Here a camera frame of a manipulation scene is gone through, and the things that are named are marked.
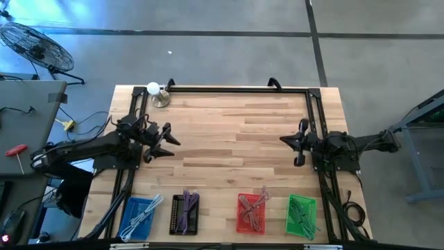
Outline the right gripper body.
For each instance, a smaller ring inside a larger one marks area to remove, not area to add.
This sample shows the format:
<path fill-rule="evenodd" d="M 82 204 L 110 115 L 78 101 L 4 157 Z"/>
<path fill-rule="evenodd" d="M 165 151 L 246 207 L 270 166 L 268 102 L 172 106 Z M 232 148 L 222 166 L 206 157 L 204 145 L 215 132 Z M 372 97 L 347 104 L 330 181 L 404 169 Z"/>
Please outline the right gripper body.
<path fill-rule="evenodd" d="M 301 167 L 305 164 L 305 155 L 303 151 L 311 151 L 318 144 L 318 135 L 315 132 L 306 133 L 309 127 L 308 119 L 301 119 L 298 125 L 298 132 L 296 133 L 296 151 L 297 157 L 294 160 L 296 167 Z"/>

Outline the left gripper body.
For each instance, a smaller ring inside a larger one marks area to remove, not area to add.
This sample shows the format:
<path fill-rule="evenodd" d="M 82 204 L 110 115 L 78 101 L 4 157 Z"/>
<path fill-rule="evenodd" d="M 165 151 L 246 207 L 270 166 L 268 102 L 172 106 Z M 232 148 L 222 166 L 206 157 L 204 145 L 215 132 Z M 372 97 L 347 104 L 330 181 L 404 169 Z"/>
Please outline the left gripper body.
<path fill-rule="evenodd" d="M 154 159 L 154 157 L 151 156 L 151 149 L 161 147 L 161 141 L 163 141 L 162 133 L 170 130 L 171 125 L 168 122 L 162 127 L 161 131 L 156 122 L 150 122 L 148 128 L 142 131 L 141 143 L 148 146 L 148 149 L 143 153 L 143 160 L 145 163 L 149 163 Z"/>

